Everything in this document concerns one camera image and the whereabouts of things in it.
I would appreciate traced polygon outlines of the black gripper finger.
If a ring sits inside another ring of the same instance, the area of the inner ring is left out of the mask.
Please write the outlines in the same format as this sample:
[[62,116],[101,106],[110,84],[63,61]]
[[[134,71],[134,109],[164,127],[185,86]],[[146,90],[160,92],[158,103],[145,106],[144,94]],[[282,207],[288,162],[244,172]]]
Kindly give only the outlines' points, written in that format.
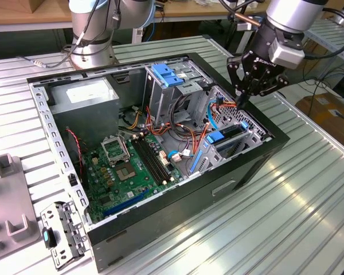
[[240,79],[237,71],[239,70],[240,63],[235,60],[234,57],[228,57],[226,60],[226,67],[230,77],[232,86],[236,90],[236,107],[237,109],[243,109],[248,101],[247,94],[247,84],[245,83],[245,78]]
[[244,105],[251,97],[264,97],[288,84],[283,67],[253,67],[244,75]]

